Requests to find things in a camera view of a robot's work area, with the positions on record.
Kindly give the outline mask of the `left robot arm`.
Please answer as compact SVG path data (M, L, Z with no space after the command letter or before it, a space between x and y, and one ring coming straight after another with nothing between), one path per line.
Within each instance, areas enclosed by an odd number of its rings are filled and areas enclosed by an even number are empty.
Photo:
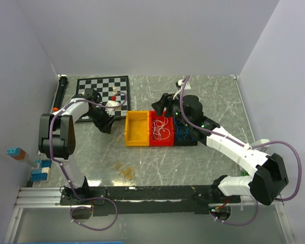
M73 155L76 148L74 124L86 115L100 132L110 134L115 120L113 112L119 107L116 96L102 102L96 90L87 88L85 92L74 95L63 108L40 117L39 151L57 165L65 180L65 195L78 204L89 201L90 191L86 176Z

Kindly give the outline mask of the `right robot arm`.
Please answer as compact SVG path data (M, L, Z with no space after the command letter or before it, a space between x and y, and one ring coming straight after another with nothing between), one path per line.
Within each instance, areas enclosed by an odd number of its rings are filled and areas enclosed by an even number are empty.
M197 96L186 95L176 99L173 94L164 93L161 99L152 103L157 115L174 117L196 141L213 148L245 170L247 176L221 176L214 181L212 198L224 202L229 196L252 196L263 205L271 205L288 184L283 158L274 153L268 155L252 149L229 134L217 122L203 114L203 106Z

